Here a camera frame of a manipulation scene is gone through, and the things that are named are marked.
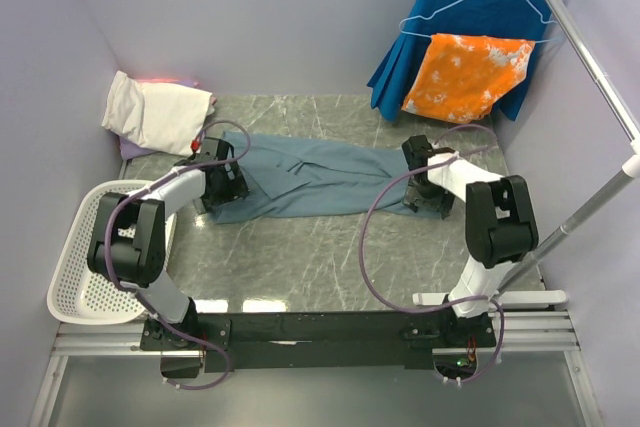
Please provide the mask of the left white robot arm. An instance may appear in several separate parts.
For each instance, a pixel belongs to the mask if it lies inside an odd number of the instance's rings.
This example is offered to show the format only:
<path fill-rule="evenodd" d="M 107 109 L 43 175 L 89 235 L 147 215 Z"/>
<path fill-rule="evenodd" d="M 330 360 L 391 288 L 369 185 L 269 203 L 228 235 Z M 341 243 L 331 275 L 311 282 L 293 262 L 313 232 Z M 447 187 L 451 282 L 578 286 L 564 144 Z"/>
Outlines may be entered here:
<path fill-rule="evenodd" d="M 197 140 L 194 153 L 178 161 L 159 188 L 149 185 L 130 194 L 108 192 L 101 197 L 88 268 L 137 294 L 153 315 L 166 321 L 166 339 L 176 348 L 189 348 L 199 339 L 200 325 L 195 302 L 177 288 L 164 267 L 166 220 L 189 203 L 198 213 L 209 214 L 248 194 L 234 146 L 216 137 Z"/>

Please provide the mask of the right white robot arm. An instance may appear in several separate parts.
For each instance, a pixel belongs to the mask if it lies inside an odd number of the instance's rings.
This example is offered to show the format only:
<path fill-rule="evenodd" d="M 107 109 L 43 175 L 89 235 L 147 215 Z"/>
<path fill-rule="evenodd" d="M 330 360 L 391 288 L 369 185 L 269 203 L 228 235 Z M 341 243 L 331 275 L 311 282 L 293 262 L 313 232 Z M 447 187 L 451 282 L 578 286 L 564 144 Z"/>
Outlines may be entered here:
<path fill-rule="evenodd" d="M 502 281 L 538 245 L 528 186 L 521 176 L 484 170 L 451 148 L 435 147 L 424 135 L 410 137 L 402 152 L 411 172 L 406 207 L 444 219 L 455 200 L 465 205 L 469 258 L 447 296 L 454 312 L 438 324 L 442 340 L 460 346 L 474 333 L 471 318 L 488 310 Z"/>

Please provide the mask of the grey-blue t shirt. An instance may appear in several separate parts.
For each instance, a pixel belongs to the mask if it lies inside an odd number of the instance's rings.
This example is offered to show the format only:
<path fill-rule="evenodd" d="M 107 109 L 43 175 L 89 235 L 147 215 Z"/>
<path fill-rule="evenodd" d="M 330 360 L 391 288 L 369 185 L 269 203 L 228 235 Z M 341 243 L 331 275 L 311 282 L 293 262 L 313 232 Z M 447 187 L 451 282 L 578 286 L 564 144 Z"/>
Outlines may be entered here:
<path fill-rule="evenodd" d="M 217 207 L 212 218 L 219 224 L 364 213 L 384 187 L 408 172 L 400 150 L 266 134 L 252 134 L 247 147 L 239 132 L 223 139 L 248 150 L 239 166 L 249 194 Z"/>

